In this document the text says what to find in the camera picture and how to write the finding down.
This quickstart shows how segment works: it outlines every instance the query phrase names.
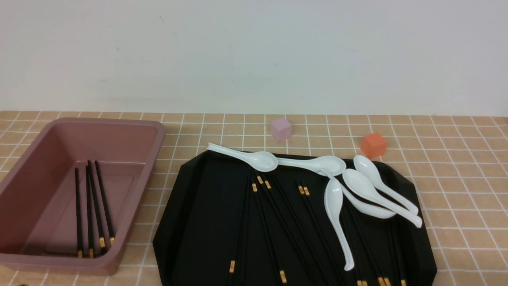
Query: spoon bowl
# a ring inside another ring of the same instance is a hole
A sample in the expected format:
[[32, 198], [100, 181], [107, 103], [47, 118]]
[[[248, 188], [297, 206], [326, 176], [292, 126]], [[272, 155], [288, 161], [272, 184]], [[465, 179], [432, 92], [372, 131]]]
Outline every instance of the spoon bowl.
[[355, 169], [362, 173], [364, 176], [370, 180], [370, 182], [376, 187], [376, 189], [381, 192], [389, 195], [394, 200], [398, 201], [401, 205], [407, 208], [413, 214], [418, 214], [418, 207], [411, 203], [408, 199], [403, 197], [398, 192], [394, 191], [390, 187], [388, 187], [382, 180], [379, 174], [379, 170], [377, 167], [370, 161], [367, 157], [362, 155], [356, 155], [353, 159], [353, 163], [355, 164]]

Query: orange foam block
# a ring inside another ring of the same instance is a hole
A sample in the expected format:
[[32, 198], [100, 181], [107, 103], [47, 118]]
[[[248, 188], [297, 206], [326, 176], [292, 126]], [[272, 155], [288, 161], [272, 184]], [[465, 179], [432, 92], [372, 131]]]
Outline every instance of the orange foam block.
[[379, 133], [373, 133], [365, 136], [360, 149], [365, 156], [374, 158], [385, 154], [388, 142]]

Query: table surface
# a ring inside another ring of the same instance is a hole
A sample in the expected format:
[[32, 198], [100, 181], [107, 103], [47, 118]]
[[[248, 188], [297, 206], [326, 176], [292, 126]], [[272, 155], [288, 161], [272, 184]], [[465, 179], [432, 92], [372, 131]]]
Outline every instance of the table surface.
[[[293, 136], [277, 142], [270, 122], [284, 116]], [[416, 186], [438, 268], [434, 285], [508, 280], [507, 118], [0, 111], [0, 181], [42, 128], [62, 117], [153, 120], [167, 127], [125, 254], [110, 277], [0, 266], [0, 285], [160, 285], [153, 235], [180, 166], [209, 142], [245, 151], [353, 158], [372, 132], [388, 141], [385, 155], [374, 160]]]

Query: pink rectangular bin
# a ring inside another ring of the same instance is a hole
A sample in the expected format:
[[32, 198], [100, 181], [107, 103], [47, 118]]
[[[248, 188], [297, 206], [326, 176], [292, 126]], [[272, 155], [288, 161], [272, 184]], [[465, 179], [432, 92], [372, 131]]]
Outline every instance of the pink rectangular bin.
[[[63, 118], [48, 124], [0, 182], [0, 264], [19, 270], [115, 273], [165, 133], [164, 125], [152, 121]], [[111, 246], [102, 214], [108, 252], [95, 259], [76, 257], [74, 168], [79, 168], [84, 253], [88, 253], [87, 160], [100, 162], [115, 231]]]

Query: beige tile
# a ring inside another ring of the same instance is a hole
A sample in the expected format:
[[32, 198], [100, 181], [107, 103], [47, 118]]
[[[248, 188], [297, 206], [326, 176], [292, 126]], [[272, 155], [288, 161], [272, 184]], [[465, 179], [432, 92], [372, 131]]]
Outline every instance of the beige tile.
[[369, 117], [366, 115], [348, 115], [349, 124], [369, 124]]
[[501, 137], [504, 137], [504, 134], [501, 133], [501, 131], [499, 130], [499, 128], [497, 128], [496, 126], [493, 126], [493, 127], [478, 127], [480, 133], [482, 134], [483, 137], [497, 137], [497, 138], [501, 138]]
[[58, 118], [60, 111], [41, 111], [37, 120], [53, 121]]
[[419, 137], [437, 137], [437, 132], [434, 126], [429, 125], [415, 125], [416, 134]]
[[395, 136], [395, 133], [393, 133], [393, 128], [391, 125], [371, 125], [372, 132], [373, 133], [379, 133], [383, 137], [387, 136]]
[[[141, 112], [123, 112], [122, 115], [120, 115], [120, 119], [140, 120], [141, 115], [143, 115], [143, 113], [141, 113]], [[163, 122], [181, 122], [182, 121], [181, 118], [182, 118], [182, 116], [180, 116], [179, 121], [164, 121], [163, 120]]]
[[225, 115], [221, 113], [207, 113], [205, 114], [204, 123], [222, 123], [225, 120]]
[[506, 176], [506, 172], [504, 171], [501, 164], [479, 164], [479, 166], [486, 177]]
[[450, 116], [432, 116], [431, 118], [435, 125], [453, 125], [453, 120]]
[[413, 125], [393, 125], [393, 130], [397, 136], [416, 136]]
[[456, 125], [474, 125], [471, 116], [453, 116], [452, 120]]
[[333, 153], [336, 157], [342, 159], [353, 159], [353, 157], [357, 154], [355, 149], [334, 149]]
[[475, 209], [474, 203], [468, 193], [446, 193], [446, 197], [454, 210]]
[[243, 139], [244, 147], [263, 148], [265, 146], [264, 136], [246, 136]]
[[454, 210], [455, 218], [460, 227], [485, 227], [482, 217], [478, 211], [459, 211]]
[[196, 156], [197, 147], [177, 147], [174, 159], [190, 160]]
[[383, 155], [384, 162], [403, 162], [404, 157], [402, 156], [402, 152], [398, 149], [388, 149]]
[[204, 119], [202, 113], [185, 113], [183, 115], [183, 122], [185, 123], [202, 123]]
[[462, 137], [481, 137], [476, 126], [457, 126], [457, 130]]
[[441, 138], [444, 147], [449, 150], [466, 149], [466, 145], [461, 138]]
[[422, 145], [418, 138], [398, 138], [399, 145], [402, 149], [421, 149]]
[[141, 264], [145, 256], [146, 245], [127, 245], [121, 260], [122, 265]]
[[16, 148], [15, 145], [2, 145], [3, 141], [0, 140], [0, 157], [9, 157]]
[[47, 121], [36, 121], [31, 127], [30, 127], [30, 132], [41, 132], [42, 129], [44, 129], [44, 127], [46, 125], [48, 125], [49, 122]]
[[467, 150], [449, 150], [448, 153], [454, 163], [474, 163], [471, 153]]
[[410, 116], [413, 124], [433, 124], [430, 116], [422, 116], [422, 115], [412, 115]]
[[473, 256], [466, 249], [443, 249], [451, 269], [475, 270]]
[[329, 137], [312, 137], [309, 136], [311, 148], [331, 148]]
[[351, 136], [348, 125], [329, 125], [330, 136]]
[[457, 164], [455, 167], [462, 177], [483, 177], [480, 168], [476, 164]]
[[19, 113], [17, 120], [35, 120], [37, 119], [37, 116], [39, 116], [39, 113], [40, 113], [39, 111], [22, 111]]
[[18, 144], [21, 142], [25, 133], [18, 132], [5, 132], [3, 136], [0, 138], [0, 142], [2, 144]]
[[286, 119], [291, 124], [305, 124], [305, 115], [286, 115]]
[[293, 136], [307, 136], [307, 126], [293, 125]]
[[309, 136], [328, 136], [327, 125], [308, 125]]
[[444, 145], [439, 138], [420, 138], [424, 149], [444, 149]]
[[391, 124], [388, 115], [369, 115], [369, 120], [371, 124]]
[[434, 231], [442, 247], [466, 247], [466, 243], [459, 230], [436, 228]]
[[226, 114], [224, 123], [243, 123], [243, 114]]
[[326, 124], [325, 115], [306, 115], [307, 124]]
[[407, 115], [390, 115], [392, 124], [411, 124], [411, 119]]
[[457, 170], [453, 164], [450, 163], [432, 163], [434, 172], [438, 177], [456, 177], [458, 176]]
[[290, 148], [308, 148], [308, 138], [305, 136], [292, 136], [288, 139], [288, 147]]
[[487, 180], [495, 193], [508, 192], [508, 178], [488, 178]]
[[501, 205], [494, 194], [471, 194], [474, 203], [480, 210], [500, 210]]
[[478, 286], [484, 284], [482, 276], [478, 272], [453, 271], [452, 274], [457, 286]]
[[464, 237], [472, 248], [493, 248], [494, 241], [487, 230], [462, 230]]
[[450, 272], [437, 272], [432, 286], [451, 286], [454, 285]]
[[508, 272], [484, 272], [482, 274], [488, 286], [506, 286]]
[[139, 266], [120, 266], [118, 272], [110, 276], [107, 286], [134, 286], [138, 280]]
[[289, 148], [288, 149], [288, 154], [291, 154], [291, 155], [302, 155], [302, 156], [309, 156], [309, 149], [294, 149], [294, 148]]
[[471, 153], [478, 163], [497, 163], [496, 156], [494, 156], [494, 153], [490, 150], [471, 151]]
[[487, 227], [508, 228], [508, 216], [504, 211], [481, 211]]
[[451, 211], [426, 210], [428, 217], [432, 221], [432, 226], [436, 227], [458, 227], [453, 213]]
[[464, 138], [464, 142], [470, 150], [489, 150], [489, 146], [482, 138]]
[[490, 192], [485, 178], [463, 178], [464, 184], [470, 192]]
[[174, 147], [161, 147], [157, 158], [158, 159], [171, 159], [171, 158], [173, 158], [174, 150], [175, 150]]
[[494, 126], [494, 121], [491, 117], [473, 117], [474, 123], [477, 126]]
[[490, 230], [492, 237], [500, 248], [508, 248], [508, 230]]
[[407, 162], [428, 162], [423, 150], [402, 150]]
[[243, 144], [242, 136], [224, 135], [222, 139], [222, 146], [225, 147], [242, 147]]
[[415, 178], [418, 192], [439, 192], [441, 188], [436, 178]]

